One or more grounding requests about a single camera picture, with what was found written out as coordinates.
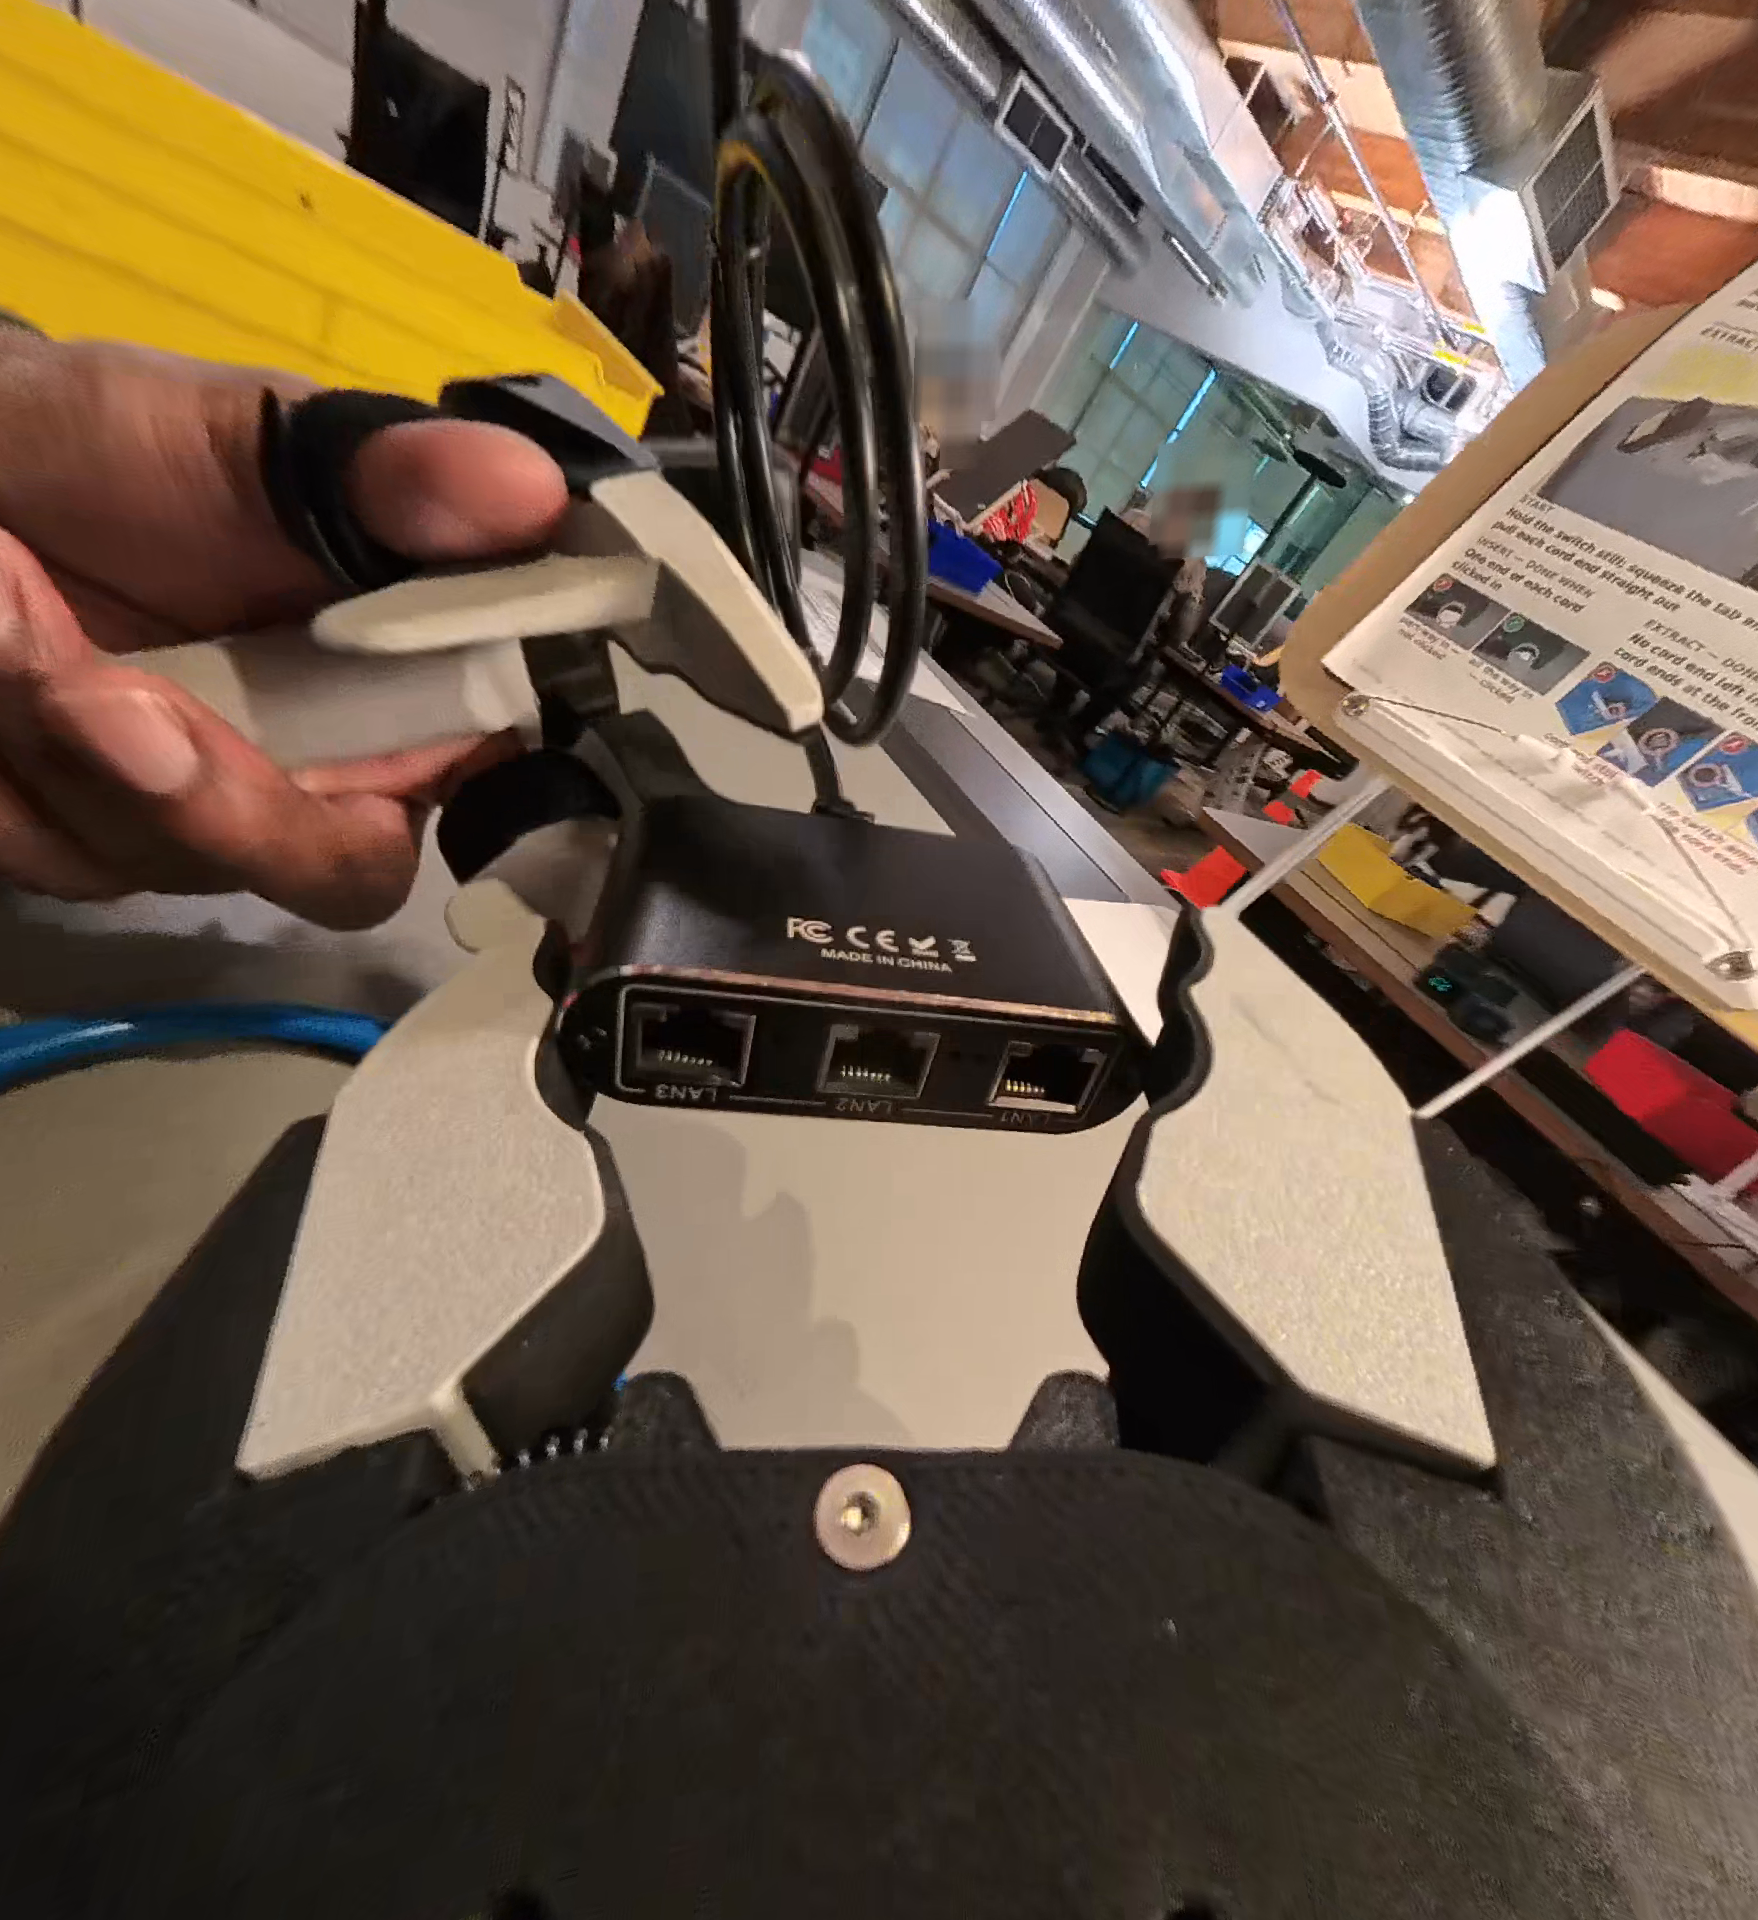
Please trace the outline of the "instruction poster board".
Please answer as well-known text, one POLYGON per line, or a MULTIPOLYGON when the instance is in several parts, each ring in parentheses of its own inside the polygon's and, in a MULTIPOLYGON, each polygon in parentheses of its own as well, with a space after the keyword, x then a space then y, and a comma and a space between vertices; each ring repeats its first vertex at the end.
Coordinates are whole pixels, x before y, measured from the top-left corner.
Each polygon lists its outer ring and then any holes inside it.
POLYGON ((1281 686, 1758 1052, 1758 260, 1541 373, 1312 597, 1281 686))

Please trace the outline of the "person's left hand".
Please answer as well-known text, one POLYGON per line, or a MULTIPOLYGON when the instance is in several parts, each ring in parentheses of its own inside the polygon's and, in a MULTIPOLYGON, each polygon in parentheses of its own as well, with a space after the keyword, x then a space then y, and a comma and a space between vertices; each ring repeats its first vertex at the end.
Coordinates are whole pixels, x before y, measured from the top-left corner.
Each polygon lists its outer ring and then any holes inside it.
POLYGON ((259 480, 295 373, 0 318, 0 883, 252 895, 328 930, 412 895, 430 811, 504 735, 287 775, 133 656, 303 628, 333 598, 259 480))

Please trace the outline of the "red plastic crate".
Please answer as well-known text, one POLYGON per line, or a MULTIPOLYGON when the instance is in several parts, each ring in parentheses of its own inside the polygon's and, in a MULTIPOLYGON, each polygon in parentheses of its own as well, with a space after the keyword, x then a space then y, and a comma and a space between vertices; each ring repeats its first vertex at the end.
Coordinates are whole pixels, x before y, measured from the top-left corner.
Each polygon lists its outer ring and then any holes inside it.
POLYGON ((1758 1126, 1742 1105, 1758 1088, 1758 1054, 1711 1022, 1675 1044, 1622 1027, 1585 1071, 1694 1176, 1720 1182, 1758 1154, 1758 1126))

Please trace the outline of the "black ethernet hub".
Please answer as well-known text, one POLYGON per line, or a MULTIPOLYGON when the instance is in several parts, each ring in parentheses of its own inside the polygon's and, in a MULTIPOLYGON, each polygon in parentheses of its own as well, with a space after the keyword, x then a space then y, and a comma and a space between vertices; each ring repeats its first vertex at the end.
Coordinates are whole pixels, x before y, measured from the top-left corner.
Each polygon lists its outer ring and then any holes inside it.
POLYGON ((621 825, 534 976, 577 1108, 1069 1136, 1137 1098, 1146 1052, 1030 853, 707 792, 621 825))

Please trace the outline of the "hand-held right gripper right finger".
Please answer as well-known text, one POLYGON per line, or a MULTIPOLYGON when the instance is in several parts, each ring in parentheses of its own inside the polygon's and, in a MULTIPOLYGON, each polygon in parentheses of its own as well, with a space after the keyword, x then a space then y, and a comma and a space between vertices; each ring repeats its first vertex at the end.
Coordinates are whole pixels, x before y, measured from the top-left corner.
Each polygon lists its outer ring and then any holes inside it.
POLYGON ((1179 915, 1156 1008, 1076 1276, 1123 1435, 1247 1479, 1302 1440, 1494 1477, 1406 1092, 1221 910, 1179 915))

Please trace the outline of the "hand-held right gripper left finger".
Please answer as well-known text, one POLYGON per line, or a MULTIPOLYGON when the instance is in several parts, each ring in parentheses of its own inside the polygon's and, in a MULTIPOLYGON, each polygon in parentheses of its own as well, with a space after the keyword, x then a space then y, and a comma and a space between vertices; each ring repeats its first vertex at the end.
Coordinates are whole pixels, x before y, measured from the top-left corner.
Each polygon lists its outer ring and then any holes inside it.
POLYGON ((552 1066, 546 924, 459 895, 468 960, 327 1120, 236 1452, 255 1482, 400 1437, 489 1477, 607 1428, 651 1329, 618 1167, 552 1066))

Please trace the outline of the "yellow storage bin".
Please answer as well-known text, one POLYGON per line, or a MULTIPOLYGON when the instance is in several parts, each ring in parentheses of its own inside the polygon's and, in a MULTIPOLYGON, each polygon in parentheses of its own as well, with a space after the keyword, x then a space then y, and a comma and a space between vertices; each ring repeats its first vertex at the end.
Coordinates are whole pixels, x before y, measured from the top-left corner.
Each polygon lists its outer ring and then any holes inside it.
POLYGON ((44 3, 0 3, 0 311, 412 398, 548 371, 631 433, 659 398, 577 299, 44 3))

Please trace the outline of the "black office chair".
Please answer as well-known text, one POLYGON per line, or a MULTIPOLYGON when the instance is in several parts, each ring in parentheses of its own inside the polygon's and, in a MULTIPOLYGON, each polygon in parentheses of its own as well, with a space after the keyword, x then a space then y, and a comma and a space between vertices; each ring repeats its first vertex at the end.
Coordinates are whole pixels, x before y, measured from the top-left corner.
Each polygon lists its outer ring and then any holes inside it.
POLYGON ((1161 548, 1148 532, 1105 509, 1067 571, 1042 614, 1058 637, 1045 709, 1073 753, 1085 751, 1131 697, 1181 564, 1178 551, 1161 548))

